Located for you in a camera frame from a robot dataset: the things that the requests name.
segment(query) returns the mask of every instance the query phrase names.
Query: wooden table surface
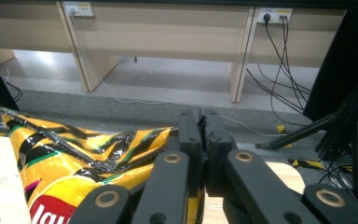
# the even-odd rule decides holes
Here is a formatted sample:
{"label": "wooden table surface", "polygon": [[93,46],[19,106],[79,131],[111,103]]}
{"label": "wooden table surface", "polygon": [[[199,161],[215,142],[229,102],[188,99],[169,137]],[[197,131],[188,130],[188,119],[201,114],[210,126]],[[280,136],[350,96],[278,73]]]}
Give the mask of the wooden table surface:
{"label": "wooden table surface", "polygon": [[[305,185],[296,169],[276,162],[268,162],[268,166],[289,188],[302,193]],[[206,198],[203,223],[227,223],[222,201],[221,198]],[[31,223],[13,149],[6,137],[0,137],[0,223]]]}

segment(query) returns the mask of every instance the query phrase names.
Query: desk leg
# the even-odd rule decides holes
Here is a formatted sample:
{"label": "desk leg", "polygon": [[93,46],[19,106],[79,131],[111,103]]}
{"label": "desk leg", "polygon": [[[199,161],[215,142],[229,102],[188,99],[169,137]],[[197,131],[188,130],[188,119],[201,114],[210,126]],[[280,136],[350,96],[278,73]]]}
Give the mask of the desk leg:
{"label": "desk leg", "polygon": [[88,48],[84,39],[79,36],[81,20],[71,19],[64,10],[61,2],[57,2],[62,23],[66,28],[69,42],[72,44],[77,70],[83,82],[85,91],[94,91],[109,72],[117,65],[115,55],[107,54],[101,49]]}
{"label": "desk leg", "polygon": [[241,99],[243,81],[245,80],[246,67],[249,62],[259,13],[260,8],[251,7],[249,9],[245,32],[243,33],[241,56],[236,62],[228,64],[231,102],[239,102]]}

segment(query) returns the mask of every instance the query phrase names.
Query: lay's logo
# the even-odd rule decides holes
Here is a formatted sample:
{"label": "lay's logo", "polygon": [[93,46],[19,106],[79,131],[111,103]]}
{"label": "lay's logo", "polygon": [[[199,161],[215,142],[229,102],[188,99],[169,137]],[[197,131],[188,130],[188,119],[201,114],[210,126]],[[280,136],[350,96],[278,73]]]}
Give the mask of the lay's logo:
{"label": "lay's logo", "polygon": [[31,207],[32,224],[66,224],[76,207],[55,197],[42,195]]}

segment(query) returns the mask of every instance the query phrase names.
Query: yellow chip bag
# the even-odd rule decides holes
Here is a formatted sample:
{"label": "yellow chip bag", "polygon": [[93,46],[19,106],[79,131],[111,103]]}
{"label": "yellow chip bag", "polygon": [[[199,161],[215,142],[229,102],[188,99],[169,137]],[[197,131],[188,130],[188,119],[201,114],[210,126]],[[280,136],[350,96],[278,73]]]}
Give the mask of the yellow chip bag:
{"label": "yellow chip bag", "polygon": [[98,133],[0,107],[32,223],[67,223],[93,189],[146,181],[174,127]]}

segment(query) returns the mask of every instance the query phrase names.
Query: wooden desk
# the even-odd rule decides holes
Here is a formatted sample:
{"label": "wooden desk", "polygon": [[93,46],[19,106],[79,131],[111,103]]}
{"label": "wooden desk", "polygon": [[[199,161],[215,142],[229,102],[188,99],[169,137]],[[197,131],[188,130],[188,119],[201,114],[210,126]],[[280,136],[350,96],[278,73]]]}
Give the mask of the wooden desk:
{"label": "wooden desk", "polygon": [[[276,162],[268,165],[289,188],[302,193],[305,185],[296,169]],[[13,149],[6,137],[0,137],[0,218],[2,224],[31,223]],[[221,198],[207,197],[203,223],[227,223]]]}
{"label": "wooden desk", "polygon": [[[95,17],[71,19],[60,1],[0,1],[0,49],[71,52],[86,91],[117,64],[115,55],[227,62],[232,102],[240,101],[248,63],[280,63],[257,23],[264,1],[92,2]],[[290,20],[290,65],[321,66],[344,14],[299,3]],[[281,49],[282,27],[269,29]]]}

